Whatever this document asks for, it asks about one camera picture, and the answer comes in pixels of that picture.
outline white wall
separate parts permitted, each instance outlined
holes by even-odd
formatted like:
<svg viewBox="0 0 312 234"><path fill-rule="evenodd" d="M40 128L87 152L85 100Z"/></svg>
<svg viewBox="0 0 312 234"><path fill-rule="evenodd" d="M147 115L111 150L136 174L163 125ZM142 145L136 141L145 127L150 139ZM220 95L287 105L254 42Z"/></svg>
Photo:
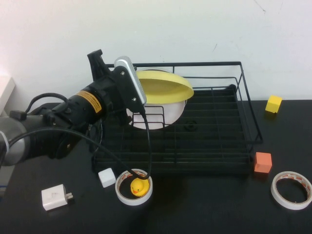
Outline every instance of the white wall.
<svg viewBox="0 0 312 234"><path fill-rule="evenodd" d="M42 92L70 96L106 62L243 62L252 99L312 99L311 0L1 0L0 73L7 110Z"/></svg>

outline yellow label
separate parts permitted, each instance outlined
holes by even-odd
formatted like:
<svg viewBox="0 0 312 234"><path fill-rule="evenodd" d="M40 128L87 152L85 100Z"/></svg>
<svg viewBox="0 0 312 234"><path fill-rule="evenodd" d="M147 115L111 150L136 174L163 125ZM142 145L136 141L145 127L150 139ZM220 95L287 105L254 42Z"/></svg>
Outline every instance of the yellow label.
<svg viewBox="0 0 312 234"><path fill-rule="evenodd" d="M94 95L92 95L86 91L82 91L82 90L80 92L78 92L76 95L86 99L93 106L96 113L98 113L100 110L102 110L100 102L98 101L98 99Z"/></svg>

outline orange block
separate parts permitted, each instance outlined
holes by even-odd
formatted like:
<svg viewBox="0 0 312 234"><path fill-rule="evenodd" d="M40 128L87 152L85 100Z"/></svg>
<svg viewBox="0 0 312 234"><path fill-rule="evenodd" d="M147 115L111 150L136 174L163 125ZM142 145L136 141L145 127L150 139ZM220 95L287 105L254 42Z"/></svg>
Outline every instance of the orange block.
<svg viewBox="0 0 312 234"><path fill-rule="evenodd" d="M254 171L269 173L272 167L271 154L268 153L255 153L254 157Z"/></svg>

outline yellow plate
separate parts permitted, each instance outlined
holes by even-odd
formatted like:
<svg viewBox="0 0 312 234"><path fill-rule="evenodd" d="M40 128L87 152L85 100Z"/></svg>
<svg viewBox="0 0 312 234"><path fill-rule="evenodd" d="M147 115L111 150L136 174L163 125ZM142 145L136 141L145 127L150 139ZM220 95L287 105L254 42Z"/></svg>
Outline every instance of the yellow plate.
<svg viewBox="0 0 312 234"><path fill-rule="evenodd" d="M180 102L194 95L188 80L176 74L162 71L139 71L136 74L148 104Z"/></svg>

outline double-sided tape roll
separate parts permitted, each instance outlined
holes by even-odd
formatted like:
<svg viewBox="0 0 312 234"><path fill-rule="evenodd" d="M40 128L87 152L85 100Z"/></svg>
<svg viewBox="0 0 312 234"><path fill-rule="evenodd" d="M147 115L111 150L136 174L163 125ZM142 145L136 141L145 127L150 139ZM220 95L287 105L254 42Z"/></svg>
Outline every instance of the double-sided tape roll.
<svg viewBox="0 0 312 234"><path fill-rule="evenodd" d="M147 175L146 171L144 171L144 170L141 170L141 169L132 169L132 170L135 173L139 174L140 176L146 176ZM151 177L148 178L148 182L150 184L150 187L144 196L138 197L137 199L128 199L120 193L120 185L126 178L128 178L130 176L132 176L132 174L128 171L121 173L121 175L116 180L115 191L116 191L118 199L122 203L124 203L128 206L138 206L138 205L141 205L144 202L146 202L151 197L152 192L153 192L153 181L152 181Z"/></svg>
<svg viewBox="0 0 312 234"><path fill-rule="evenodd" d="M285 198L281 196L281 194L279 194L277 187L276 187L276 183L279 180L286 179L286 178L294 179L298 181L299 183L301 183L301 185L306 189L307 194L308 194L308 199L306 201L301 202L301 203L291 202L291 201L286 200ZM271 185L271 193L274 199L283 207L290 209L290 210L302 210L306 208L312 201L311 188L312 188L311 183L303 175L296 173L296 172L281 172L277 174L273 179L273 182Z"/></svg>

